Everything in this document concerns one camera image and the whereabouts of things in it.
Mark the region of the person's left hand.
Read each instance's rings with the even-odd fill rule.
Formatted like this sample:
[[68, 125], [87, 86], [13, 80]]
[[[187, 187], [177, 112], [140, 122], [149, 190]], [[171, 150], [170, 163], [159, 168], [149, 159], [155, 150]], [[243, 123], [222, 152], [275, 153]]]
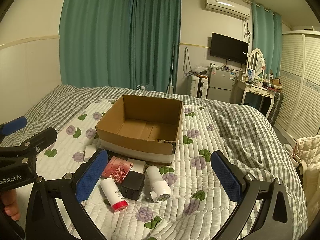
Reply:
[[21, 213], [17, 202], [17, 193], [15, 189], [1, 192], [1, 202], [4, 205], [5, 213], [14, 221], [20, 220]]

